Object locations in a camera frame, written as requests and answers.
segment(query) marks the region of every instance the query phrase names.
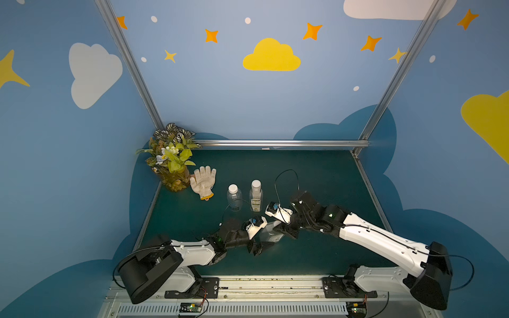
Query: red wire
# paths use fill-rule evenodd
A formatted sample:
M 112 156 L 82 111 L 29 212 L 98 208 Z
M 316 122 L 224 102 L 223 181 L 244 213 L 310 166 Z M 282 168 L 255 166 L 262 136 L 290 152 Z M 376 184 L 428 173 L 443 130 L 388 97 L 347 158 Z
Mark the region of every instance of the red wire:
M 200 304 L 200 307 L 202 307 L 203 303 L 205 302 L 205 298 L 207 297 L 207 290 L 204 287 L 201 287 L 200 289 L 203 290 L 203 300 L 202 303 Z

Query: yellow star decal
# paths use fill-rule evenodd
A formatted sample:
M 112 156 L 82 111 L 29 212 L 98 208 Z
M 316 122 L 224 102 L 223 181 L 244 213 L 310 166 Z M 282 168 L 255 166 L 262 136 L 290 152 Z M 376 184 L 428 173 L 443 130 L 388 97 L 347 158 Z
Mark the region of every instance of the yellow star decal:
M 205 32 L 207 32 L 207 39 L 205 40 L 205 42 L 212 41 L 212 42 L 216 42 L 217 43 L 216 37 L 217 37 L 217 33 L 219 31 L 209 31 L 209 30 L 205 29 Z
M 168 51 L 166 51 L 166 50 L 164 50 L 164 51 L 166 52 L 166 58 L 165 58 L 165 60 L 172 60 L 172 61 L 173 61 L 173 63 L 175 63 L 175 60 L 173 59 L 173 57 L 174 57 L 175 55 L 177 55 L 177 54 L 176 54 L 176 53 L 170 54 L 170 53 L 168 53 Z
M 372 37 L 370 36 L 367 36 L 367 41 L 366 41 L 366 45 L 362 47 L 362 49 L 360 49 L 361 51 L 364 51 L 364 50 L 371 50 L 371 51 L 375 51 L 375 45 L 377 45 L 378 41 L 382 40 L 382 38 L 378 38 L 378 39 L 373 39 Z
M 322 26 L 321 25 L 317 25 L 317 26 L 313 26 L 311 24 L 307 24 L 307 32 L 306 32 L 306 35 L 302 38 L 303 40 L 305 39 L 313 39 L 313 40 L 317 40 L 317 36 L 318 36 L 318 30 L 321 28 Z
M 458 25 L 461 25 L 463 27 L 463 29 L 468 29 L 468 26 L 469 24 L 475 19 L 477 18 L 479 15 L 478 14 L 472 14 L 472 12 L 470 12 L 470 9 L 468 9 L 468 12 L 467 14 L 465 15 L 465 17 L 460 21 L 460 23 L 458 23 Z
M 125 19 L 126 17 L 123 16 L 123 17 L 117 17 L 117 20 L 119 21 L 119 25 L 121 28 L 124 28 L 127 30 L 127 26 L 126 26 L 126 22 L 125 22 Z
M 11 50 L 7 55 L 0 61 L 0 88 L 7 82 L 16 82 L 25 86 L 30 86 L 24 79 L 14 73 L 12 70 L 12 60 L 14 59 L 14 50 Z
M 400 48 L 398 48 L 398 51 L 396 53 L 396 55 L 394 55 L 393 57 L 391 57 L 389 60 L 396 60 L 396 63 L 400 63 L 400 59 L 403 55 L 405 55 L 406 52 L 401 52 L 400 51 Z

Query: bottle label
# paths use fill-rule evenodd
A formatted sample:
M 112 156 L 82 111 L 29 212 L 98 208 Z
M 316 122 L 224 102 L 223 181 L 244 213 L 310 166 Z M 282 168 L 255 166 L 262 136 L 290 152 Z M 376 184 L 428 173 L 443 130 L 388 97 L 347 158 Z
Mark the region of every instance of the bottle label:
M 262 201 L 260 199 L 251 199 L 251 208 L 254 212 L 260 211 L 260 205 L 262 204 Z

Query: yellow cloud decal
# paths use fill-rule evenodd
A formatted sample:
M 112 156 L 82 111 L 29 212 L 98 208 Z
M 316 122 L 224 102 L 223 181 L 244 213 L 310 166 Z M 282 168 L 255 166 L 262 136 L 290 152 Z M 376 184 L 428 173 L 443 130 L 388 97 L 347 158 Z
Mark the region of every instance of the yellow cloud decal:
M 242 64 L 250 71 L 295 71 L 300 59 L 288 44 L 267 38 L 258 42 L 253 54 L 246 56 Z
M 475 95 L 461 107 L 470 128 L 509 163 L 509 91 L 499 97 Z

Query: vent grille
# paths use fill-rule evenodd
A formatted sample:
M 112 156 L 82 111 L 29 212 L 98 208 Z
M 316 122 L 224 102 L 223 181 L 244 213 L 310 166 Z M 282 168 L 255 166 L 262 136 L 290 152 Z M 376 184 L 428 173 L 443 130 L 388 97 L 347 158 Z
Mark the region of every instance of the vent grille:
M 139 305 L 121 304 L 117 317 L 143 317 L 177 315 L 179 303 L 161 304 L 144 303 Z M 346 303 L 330 302 L 236 302 L 236 303 L 210 303 L 204 316 L 223 315 L 346 315 Z M 181 313 L 180 316 L 193 315 Z

